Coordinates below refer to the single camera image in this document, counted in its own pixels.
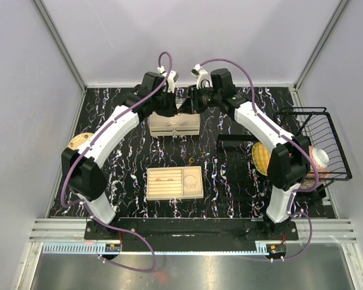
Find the beige jewelry drawer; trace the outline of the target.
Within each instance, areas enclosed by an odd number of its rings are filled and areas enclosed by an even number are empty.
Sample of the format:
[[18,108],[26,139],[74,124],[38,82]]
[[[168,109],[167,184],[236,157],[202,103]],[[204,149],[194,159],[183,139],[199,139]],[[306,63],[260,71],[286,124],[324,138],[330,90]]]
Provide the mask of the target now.
[[178,114],[174,117],[163,117],[153,113],[148,118],[149,131],[152,137],[180,137],[199,135],[200,114]]

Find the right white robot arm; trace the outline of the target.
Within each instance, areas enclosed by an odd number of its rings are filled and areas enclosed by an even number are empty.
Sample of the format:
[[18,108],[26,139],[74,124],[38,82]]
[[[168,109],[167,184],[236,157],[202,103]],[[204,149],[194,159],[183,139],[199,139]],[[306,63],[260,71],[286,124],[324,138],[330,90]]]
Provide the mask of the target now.
[[268,118],[252,102],[252,94],[236,89],[228,69],[207,72],[196,65],[191,73],[197,82],[188,87],[188,97],[179,107],[179,112],[197,114],[207,108],[220,108],[222,113],[245,127],[267,149],[270,155],[267,177],[272,184],[272,194],[266,210],[270,220],[265,221],[262,227],[268,239],[279,238],[284,233],[282,222],[289,218],[292,192],[299,189],[310,170],[308,139],[294,136]]

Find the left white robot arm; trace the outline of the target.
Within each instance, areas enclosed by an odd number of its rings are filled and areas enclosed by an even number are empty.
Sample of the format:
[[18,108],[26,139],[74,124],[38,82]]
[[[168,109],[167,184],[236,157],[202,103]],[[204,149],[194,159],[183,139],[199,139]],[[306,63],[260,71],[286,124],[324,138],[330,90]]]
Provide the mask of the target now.
[[153,112],[167,117],[176,115],[177,79],[178,72],[166,72],[163,67],[145,73],[141,84],[118,98],[111,116],[89,139],[76,149],[68,147],[62,152],[64,184],[60,201],[65,201],[66,189],[77,194],[78,201],[100,220],[97,232],[105,239],[114,238],[119,225],[113,221],[116,212],[105,193],[108,182],[102,167],[125,135]]

